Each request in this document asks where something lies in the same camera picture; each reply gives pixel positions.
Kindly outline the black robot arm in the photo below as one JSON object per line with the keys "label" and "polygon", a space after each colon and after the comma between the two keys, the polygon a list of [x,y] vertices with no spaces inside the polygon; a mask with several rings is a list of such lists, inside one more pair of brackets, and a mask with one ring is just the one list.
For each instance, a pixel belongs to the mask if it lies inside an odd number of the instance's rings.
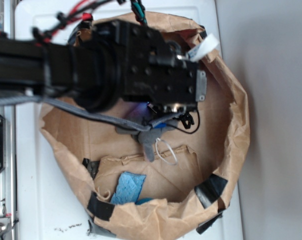
{"label": "black robot arm", "polygon": [[207,80],[180,46],[146,26],[99,23],[79,46],[0,38],[0,99],[27,90],[43,98],[70,97],[89,112],[118,100],[149,102],[162,111],[193,111]]}

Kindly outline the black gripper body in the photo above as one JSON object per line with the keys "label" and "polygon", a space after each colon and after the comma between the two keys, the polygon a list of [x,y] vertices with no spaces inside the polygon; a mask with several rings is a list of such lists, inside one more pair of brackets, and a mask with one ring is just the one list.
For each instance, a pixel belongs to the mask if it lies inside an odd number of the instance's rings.
{"label": "black gripper body", "polygon": [[180,46],[153,28],[123,20],[96,24],[98,104],[104,109],[119,99],[149,102],[164,113],[195,112],[205,100],[206,77],[197,62],[180,56]]}

